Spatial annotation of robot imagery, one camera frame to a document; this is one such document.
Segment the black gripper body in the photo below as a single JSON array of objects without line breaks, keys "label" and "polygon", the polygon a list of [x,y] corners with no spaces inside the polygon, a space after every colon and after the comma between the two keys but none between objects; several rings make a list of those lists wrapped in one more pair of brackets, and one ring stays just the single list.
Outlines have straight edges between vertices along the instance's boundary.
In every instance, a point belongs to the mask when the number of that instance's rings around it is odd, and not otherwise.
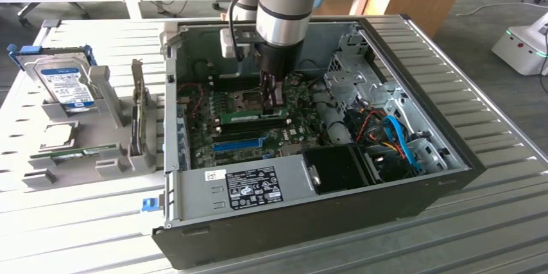
[{"label": "black gripper body", "polygon": [[293,71],[303,49],[303,41],[291,46],[275,46],[268,43],[253,45],[253,62],[260,70],[260,78],[271,76],[284,79]]}]

